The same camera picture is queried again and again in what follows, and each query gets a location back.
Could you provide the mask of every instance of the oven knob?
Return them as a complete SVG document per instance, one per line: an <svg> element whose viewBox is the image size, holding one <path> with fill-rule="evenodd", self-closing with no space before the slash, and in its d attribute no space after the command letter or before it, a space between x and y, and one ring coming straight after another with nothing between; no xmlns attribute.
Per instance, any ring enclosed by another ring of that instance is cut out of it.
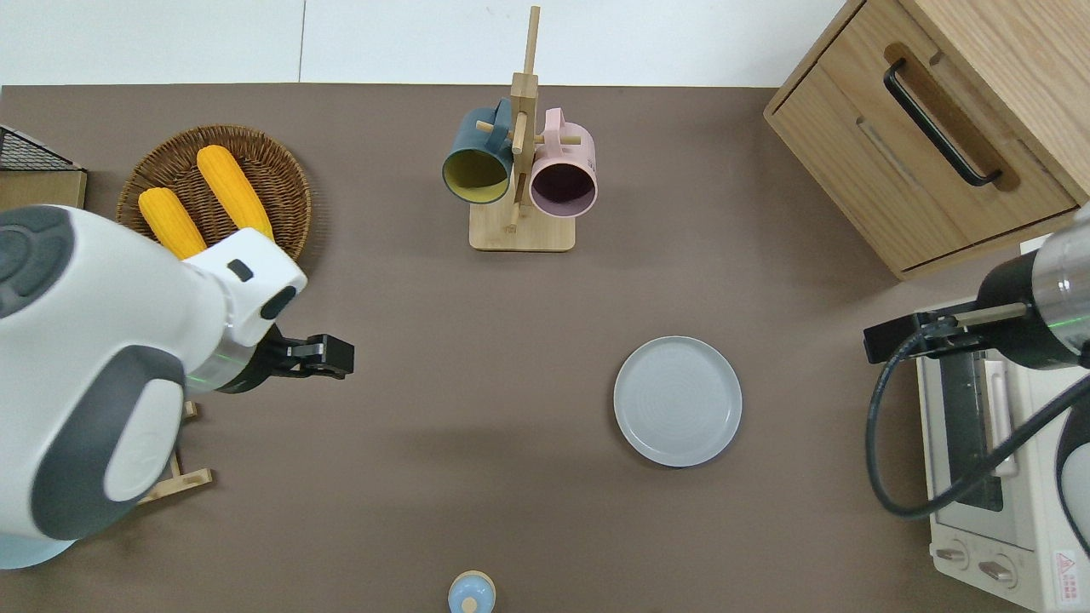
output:
<svg viewBox="0 0 1090 613"><path fill-rule="evenodd" d="M965 543L957 539L952 540L950 544L945 548L931 543L931 555L938 560L945 560L962 570L969 567L969 554Z"/></svg>
<svg viewBox="0 0 1090 613"><path fill-rule="evenodd" d="M995 556L995 560L990 560L988 562L981 562L978 564L981 573L988 575L996 582L1010 589L1018 585L1018 575L1015 574L1015 565L1010 562L1010 558L1003 555L1002 553Z"/></svg>

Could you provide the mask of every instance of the plate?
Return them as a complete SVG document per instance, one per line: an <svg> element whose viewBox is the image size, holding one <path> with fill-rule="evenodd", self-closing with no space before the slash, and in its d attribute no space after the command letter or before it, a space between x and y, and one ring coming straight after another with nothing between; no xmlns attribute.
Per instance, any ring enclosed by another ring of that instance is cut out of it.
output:
<svg viewBox="0 0 1090 613"><path fill-rule="evenodd" d="M738 432L742 389L712 346L664 336L625 360L614 385L625 438L647 459L676 468L717 456Z"/></svg>

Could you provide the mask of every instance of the wooden cabinet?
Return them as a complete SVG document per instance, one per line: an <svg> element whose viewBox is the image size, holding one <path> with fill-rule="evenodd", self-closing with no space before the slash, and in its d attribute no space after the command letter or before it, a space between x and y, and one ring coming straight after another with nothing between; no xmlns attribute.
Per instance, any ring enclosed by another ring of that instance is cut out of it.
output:
<svg viewBox="0 0 1090 613"><path fill-rule="evenodd" d="M1087 202L1088 40L1090 1L851 0L765 118L907 278Z"/></svg>

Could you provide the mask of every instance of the oven window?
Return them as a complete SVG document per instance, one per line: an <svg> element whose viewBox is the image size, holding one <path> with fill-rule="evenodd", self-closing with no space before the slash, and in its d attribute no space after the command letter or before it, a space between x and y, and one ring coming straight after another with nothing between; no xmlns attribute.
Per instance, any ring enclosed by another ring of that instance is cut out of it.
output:
<svg viewBox="0 0 1090 613"><path fill-rule="evenodd" d="M952 483L988 454L984 431L988 416L982 396L985 386L983 374L977 370L980 360L983 360L981 352L944 356L938 360ZM998 477L989 476L958 502L985 510L1003 510L1003 483Z"/></svg>

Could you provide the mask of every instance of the wooden stand base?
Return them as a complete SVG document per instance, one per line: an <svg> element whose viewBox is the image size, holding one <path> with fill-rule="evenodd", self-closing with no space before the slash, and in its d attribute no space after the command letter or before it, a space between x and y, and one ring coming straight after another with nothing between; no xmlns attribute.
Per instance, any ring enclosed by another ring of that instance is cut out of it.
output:
<svg viewBox="0 0 1090 613"><path fill-rule="evenodd" d="M197 417L196 402L185 402L184 411L182 413L182 422L184 423L186 420L195 417ZM184 492L185 490L192 490L193 488L197 488L206 483L211 483L213 481L211 470L207 468L182 473L182 460L177 447L174 448L174 453L170 456L170 474L171 477L169 479L164 479L162 481L156 483L155 486L152 488L152 491L149 491L138 504L157 501L165 496Z"/></svg>
<svg viewBox="0 0 1090 613"><path fill-rule="evenodd" d="M470 205L470 245L479 251L569 251L576 247L576 220L545 215L533 204L518 205L514 188L492 204Z"/></svg>

